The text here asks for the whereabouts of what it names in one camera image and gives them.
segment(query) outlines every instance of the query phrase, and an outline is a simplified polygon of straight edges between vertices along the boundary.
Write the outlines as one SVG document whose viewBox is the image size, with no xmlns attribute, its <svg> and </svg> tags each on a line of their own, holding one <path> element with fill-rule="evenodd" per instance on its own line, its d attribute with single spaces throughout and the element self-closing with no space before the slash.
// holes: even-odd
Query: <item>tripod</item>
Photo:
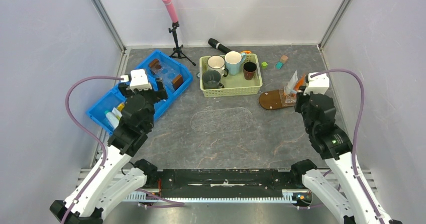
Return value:
<svg viewBox="0 0 426 224">
<path fill-rule="evenodd" d="M 183 52 L 182 52 L 182 48 L 183 45 L 179 46 L 179 43 L 177 43 L 177 34 L 176 34 L 176 29 L 179 27 L 179 22 L 174 22 L 172 24 L 172 28 L 169 28 L 169 33 L 172 33 L 173 35 L 173 39 L 174 39 L 174 44 L 176 44 L 176 47 L 173 48 L 173 53 L 172 55 L 170 55 L 171 58 L 186 58 L 188 59 L 194 66 L 196 66 L 195 62 L 193 62 L 190 58 L 188 58 Z"/>
</svg>

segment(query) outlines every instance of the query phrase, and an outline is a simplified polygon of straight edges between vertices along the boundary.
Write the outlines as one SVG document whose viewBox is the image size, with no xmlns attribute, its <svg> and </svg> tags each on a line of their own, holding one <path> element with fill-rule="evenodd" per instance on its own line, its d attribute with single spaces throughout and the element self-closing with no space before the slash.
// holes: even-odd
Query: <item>pink microphone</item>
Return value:
<svg viewBox="0 0 426 224">
<path fill-rule="evenodd" d="M 174 10 L 174 6 L 172 3 L 172 0 L 162 0 L 164 4 L 166 5 L 167 11 L 169 12 L 170 18 L 172 19 L 173 23 L 176 23 L 178 21 L 176 11 Z"/>
</svg>

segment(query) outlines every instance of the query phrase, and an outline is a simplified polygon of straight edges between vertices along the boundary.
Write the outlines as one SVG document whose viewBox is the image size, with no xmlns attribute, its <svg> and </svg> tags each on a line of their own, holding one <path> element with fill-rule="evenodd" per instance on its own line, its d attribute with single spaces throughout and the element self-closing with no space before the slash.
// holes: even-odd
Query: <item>cup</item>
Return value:
<svg viewBox="0 0 426 224">
<path fill-rule="evenodd" d="M 246 62 L 244 63 L 243 66 L 243 73 L 244 73 L 244 78 L 246 80 L 252 80 L 252 78 L 254 77 L 254 74 L 256 73 L 256 63 L 254 62 Z"/>
<path fill-rule="evenodd" d="M 215 70 L 207 70 L 202 75 L 202 83 L 204 85 L 204 89 L 216 89 L 216 88 L 225 88 L 223 84 L 221 84 L 221 74 Z"/>
<path fill-rule="evenodd" d="M 221 76 L 228 75 L 228 69 L 225 67 L 225 59 L 221 56 L 211 56 L 207 60 L 207 67 L 209 70 L 217 71 Z"/>
<path fill-rule="evenodd" d="M 241 71 L 241 65 L 246 60 L 246 53 L 228 52 L 225 55 L 226 68 L 232 76 L 237 75 Z"/>
</svg>

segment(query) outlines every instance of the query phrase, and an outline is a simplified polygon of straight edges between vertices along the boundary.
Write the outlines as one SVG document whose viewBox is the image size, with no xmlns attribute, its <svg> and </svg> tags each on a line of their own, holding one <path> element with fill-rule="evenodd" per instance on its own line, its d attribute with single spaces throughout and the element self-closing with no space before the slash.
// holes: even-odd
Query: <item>white mug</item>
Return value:
<svg viewBox="0 0 426 224">
<path fill-rule="evenodd" d="M 241 72 L 241 65 L 246 60 L 247 54 L 246 53 L 239 53 L 239 52 L 228 52 L 225 55 L 225 62 L 226 62 L 226 68 L 229 70 L 230 75 L 237 75 L 239 72 Z"/>
<path fill-rule="evenodd" d="M 225 59 L 221 56 L 211 56 L 207 60 L 207 67 L 209 70 L 217 71 L 221 76 L 228 75 L 228 69 L 225 67 Z"/>
</svg>

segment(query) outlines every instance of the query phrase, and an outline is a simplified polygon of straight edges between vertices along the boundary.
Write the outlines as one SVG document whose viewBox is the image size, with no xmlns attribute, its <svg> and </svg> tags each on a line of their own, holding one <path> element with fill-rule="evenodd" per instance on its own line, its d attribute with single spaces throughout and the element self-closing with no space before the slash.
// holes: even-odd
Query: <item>cup handle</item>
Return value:
<svg viewBox="0 0 426 224">
<path fill-rule="evenodd" d="M 247 58 L 247 54 L 245 52 L 243 52 L 243 53 L 241 53 L 241 57 L 242 57 L 241 62 L 244 62 Z"/>
</svg>

